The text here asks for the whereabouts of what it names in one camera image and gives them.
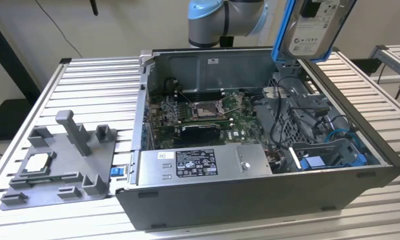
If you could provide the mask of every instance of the blue tab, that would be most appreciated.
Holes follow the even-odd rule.
[[[214,13],[224,4],[224,0],[190,0],[187,4],[187,19],[201,19]]]
[[[122,167],[111,167],[109,176],[110,177],[122,177],[125,175],[125,169]]]

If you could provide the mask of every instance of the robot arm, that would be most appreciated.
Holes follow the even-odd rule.
[[[286,0],[272,50],[276,63],[325,61],[356,0]],[[264,0],[190,0],[189,44],[210,48],[220,37],[257,33],[266,20]]]

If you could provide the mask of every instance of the blue latch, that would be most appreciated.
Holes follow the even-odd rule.
[[[125,169],[122,167],[111,167],[109,175],[111,177],[122,177],[125,175]]]

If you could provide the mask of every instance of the blue cable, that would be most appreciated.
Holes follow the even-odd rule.
[[[352,132],[349,132],[348,129],[344,129],[344,128],[334,129],[334,130],[326,135],[326,137],[325,137],[325,139],[324,139],[324,142],[326,143],[326,142],[329,141],[330,136],[332,136],[334,133],[340,133],[340,132],[345,132],[345,133],[348,133],[348,134],[352,136],[352,138],[353,138],[353,140],[354,140],[354,142],[356,142],[357,148],[360,148],[361,145],[360,145],[360,141],[358,141],[357,136],[356,136]]]

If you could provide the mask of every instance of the black bar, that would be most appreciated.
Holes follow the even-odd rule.
[[[377,71],[382,63],[381,60],[376,58],[350,59],[350,61],[368,76]]]
[[[234,43],[234,37],[233,36],[221,36],[218,38],[218,45],[221,48],[230,48]]]
[[[23,94],[29,104],[33,106],[39,96],[39,90],[1,32],[0,64],[15,83],[15,86]]]
[[[98,7],[95,6],[95,0],[90,0],[90,5],[91,5],[93,14],[94,14],[94,16],[97,16],[98,15]]]

